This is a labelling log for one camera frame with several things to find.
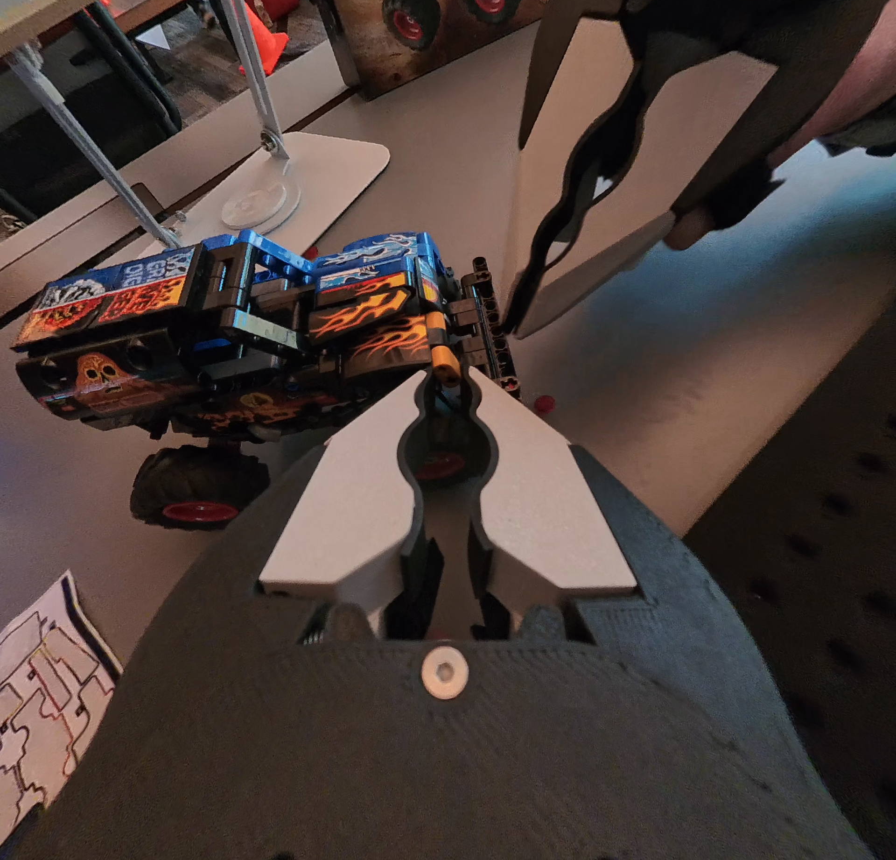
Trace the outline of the dark perforated chair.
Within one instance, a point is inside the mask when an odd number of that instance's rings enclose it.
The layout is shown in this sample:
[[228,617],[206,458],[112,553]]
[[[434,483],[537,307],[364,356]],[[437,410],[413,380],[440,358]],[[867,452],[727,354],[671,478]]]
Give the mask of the dark perforated chair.
[[744,619],[826,787],[894,858],[894,306],[685,542]]

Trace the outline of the grey desk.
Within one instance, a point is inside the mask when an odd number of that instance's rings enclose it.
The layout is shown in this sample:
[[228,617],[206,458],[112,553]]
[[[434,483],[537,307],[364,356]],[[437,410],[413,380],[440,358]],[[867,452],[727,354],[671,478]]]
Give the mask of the grey desk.
[[[321,252],[422,228],[456,271],[501,256],[534,32],[372,102],[345,93],[299,122],[391,154]],[[513,346],[526,400],[553,395],[547,421],[679,536],[894,294],[894,158],[831,157],[812,143],[777,177],[782,187],[739,226],[686,251],[655,248]],[[137,468],[183,439],[95,432],[41,409],[14,372],[20,320],[2,329],[2,625],[72,571],[88,617],[127,662],[214,534],[131,518]]]

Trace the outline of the brick-built monster truck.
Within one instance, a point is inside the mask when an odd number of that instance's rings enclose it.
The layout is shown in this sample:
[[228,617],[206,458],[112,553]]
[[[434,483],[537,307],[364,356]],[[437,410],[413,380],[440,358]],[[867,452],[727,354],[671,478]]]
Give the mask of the brick-built monster truck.
[[309,261],[247,229],[71,275],[12,349],[58,418],[205,441],[135,476],[132,516],[163,529],[224,529],[271,483],[243,443],[342,428],[414,373],[434,376],[435,415],[464,415],[464,369],[521,395],[487,261],[458,280],[415,231]]

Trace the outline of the red rim toy wheel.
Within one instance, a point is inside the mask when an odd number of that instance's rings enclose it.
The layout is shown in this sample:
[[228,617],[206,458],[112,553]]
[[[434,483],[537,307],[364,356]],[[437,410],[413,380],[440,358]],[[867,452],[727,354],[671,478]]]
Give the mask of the red rim toy wheel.
[[411,431],[405,458],[410,472],[426,489],[482,476],[491,451],[485,432],[470,417],[436,414]]

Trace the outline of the monster truck toy box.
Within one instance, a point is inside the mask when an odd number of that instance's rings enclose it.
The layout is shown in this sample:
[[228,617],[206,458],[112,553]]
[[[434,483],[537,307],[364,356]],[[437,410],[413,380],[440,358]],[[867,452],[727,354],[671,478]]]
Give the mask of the monster truck toy box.
[[312,0],[347,86],[372,100],[540,20],[550,0]]

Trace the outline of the white book stand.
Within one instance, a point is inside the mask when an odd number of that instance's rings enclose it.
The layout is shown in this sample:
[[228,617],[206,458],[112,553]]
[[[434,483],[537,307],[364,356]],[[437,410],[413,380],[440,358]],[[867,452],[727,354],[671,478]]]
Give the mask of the white book stand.
[[252,36],[248,7],[244,0],[222,0],[260,122],[261,147],[200,200],[178,229],[161,225],[41,70],[34,46],[39,34],[88,1],[92,0],[2,0],[2,57],[136,222],[161,245],[174,248],[250,229],[299,252],[314,244],[386,169],[390,153],[382,145],[306,132],[283,133]]

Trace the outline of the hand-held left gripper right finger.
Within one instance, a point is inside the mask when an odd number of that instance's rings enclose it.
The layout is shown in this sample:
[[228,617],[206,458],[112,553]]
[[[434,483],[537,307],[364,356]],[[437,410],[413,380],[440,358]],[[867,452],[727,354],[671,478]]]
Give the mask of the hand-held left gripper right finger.
[[506,640],[535,606],[632,598],[637,579],[582,473],[574,447],[479,370],[469,419],[488,454],[469,519],[469,577],[484,622]]

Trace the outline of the orange traffic cone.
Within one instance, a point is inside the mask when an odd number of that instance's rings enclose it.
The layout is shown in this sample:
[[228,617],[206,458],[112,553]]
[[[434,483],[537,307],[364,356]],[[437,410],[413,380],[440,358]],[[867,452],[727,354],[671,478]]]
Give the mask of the orange traffic cone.
[[255,45],[259,51],[263,72],[266,76],[270,76],[284,55],[289,36],[287,33],[273,32],[248,4],[244,4],[244,7]]

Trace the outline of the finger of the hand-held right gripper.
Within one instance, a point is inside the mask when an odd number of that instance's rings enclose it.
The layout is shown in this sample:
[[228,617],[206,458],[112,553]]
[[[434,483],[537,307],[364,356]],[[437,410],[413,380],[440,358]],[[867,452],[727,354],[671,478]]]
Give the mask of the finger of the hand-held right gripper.
[[504,249],[504,329],[542,329],[644,254],[644,225],[595,200],[602,129],[638,65],[618,20],[581,17],[556,64],[542,20],[521,118]]
[[666,81],[645,113],[630,169],[587,210],[576,240],[544,273],[516,328],[519,338],[540,331],[637,265],[668,234],[676,220],[673,204],[777,70],[731,51]]

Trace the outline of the person's right hand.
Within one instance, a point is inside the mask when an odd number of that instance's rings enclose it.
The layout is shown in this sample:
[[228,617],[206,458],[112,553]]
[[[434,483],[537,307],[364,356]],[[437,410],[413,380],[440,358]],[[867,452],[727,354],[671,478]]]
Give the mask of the person's right hand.
[[750,187],[734,187],[731,208],[723,202],[704,204],[685,214],[664,243],[684,250],[712,231],[732,227],[782,185],[775,171],[791,156],[819,137],[841,131],[868,116],[882,117],[895,110],[895,0],[890,0],[856,57],[833,91],[801,128],[768,157],[761,173],[748,179]]

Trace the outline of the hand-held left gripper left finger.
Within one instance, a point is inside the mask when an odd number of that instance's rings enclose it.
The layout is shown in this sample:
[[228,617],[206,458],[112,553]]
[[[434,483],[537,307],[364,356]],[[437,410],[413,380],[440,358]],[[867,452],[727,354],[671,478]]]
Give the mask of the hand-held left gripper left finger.
[[413,472],[431,380],[412,374],[330,438],[260,573],[263,595],[356,606],[380,639],[425,638],[444,568]]

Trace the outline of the sticker sheet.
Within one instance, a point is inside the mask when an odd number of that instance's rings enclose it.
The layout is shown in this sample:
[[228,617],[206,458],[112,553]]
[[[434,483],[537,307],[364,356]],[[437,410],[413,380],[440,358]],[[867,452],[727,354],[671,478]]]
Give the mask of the sticker sheet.
[[57,798],[84,759],[122,665],[66,571],[1,634],[1,841]]

